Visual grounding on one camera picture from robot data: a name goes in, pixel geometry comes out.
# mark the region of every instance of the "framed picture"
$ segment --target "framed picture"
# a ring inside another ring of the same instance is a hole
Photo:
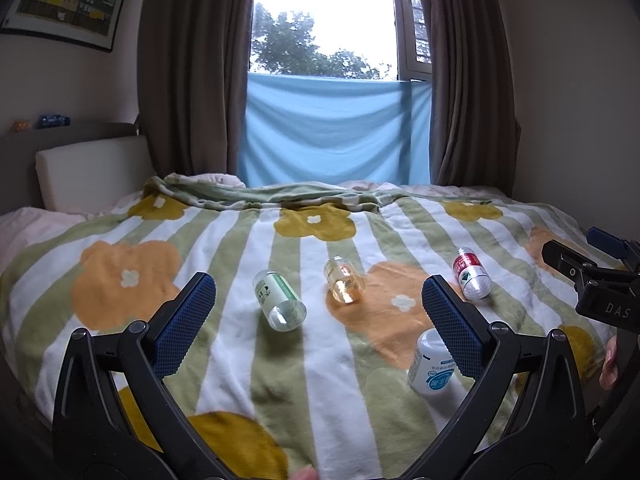
[[[15,0],[0,32],[113,50],[123,0]]]

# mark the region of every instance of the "human hand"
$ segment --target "human hand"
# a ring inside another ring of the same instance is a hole
[[[618,353],[618,342],[616,336],[613,336],[607,342],[607,354],[602,365],[602,373],[600,374],[600,386],[604,390],[610,390],[615,386],[618,380],[618,366],[616,365],[616,354]]]
[[[295,472],[289,480],[320,480],[320,476],[313,466],[308,465]]]

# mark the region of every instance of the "plastic bottle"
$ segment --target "plastic bottle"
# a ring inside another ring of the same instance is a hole
[[[489,295],[491,278],[471,249],[459,248],[458,257],[453,262],[452,268],[465,298],[473,301]]]
[[[305,320],[305,304],[281,274],[273,270],[258,272],[254,278],[254,293],[274,330],[289,332]]]
[[[439,394],[449,384],[456,363],[434,328],[420,334],[414,362],[407,375],[409,385],[421,395]]]
[[[324,276],[336,301],[353,303],[362,297],[364,280],[351,262],[334,256],[324,265]]]

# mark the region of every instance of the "blue cloth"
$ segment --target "blue cloth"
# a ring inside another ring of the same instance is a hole
[[[238,177],[429,184],[431,83],[249,74]]]

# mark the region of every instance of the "striped blanket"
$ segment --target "striped blanket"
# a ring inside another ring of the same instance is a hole
[[[195,272],[208,272],[216,305],[164,382],[220,458],[245,478],[285,479],[306,464],[323,480],[394,478],[472,386],[456,373],[446,393],[424,400],[406,382],[415,341],[432,326],[422,282],[442,274],[454,283],[458,247],[472,248],[493,280],[491,295],[476,302],[489,321],[532,335],[561,327],[581,377],[597,372],[612,331],[575,313],[571,282],[541,258],[552,238],[615,264],[589,248],[564,213],[495,195],[153,178],[132,207],[78,224],[12,262],[0,281],[2,349],[51,418],[75,328],[119,332],[149,319]],[[364,277],[358,303],[340,306],[328,293],[322,268],[335,255]],[[263,269],[282,273],[302,298],[308,315],[300,329],[278,333],[267,324],[252,289]],[[115,379],[138,437],[158,447],[124,377]],[[500,435],[521,387],[517,376],[484,446]]]

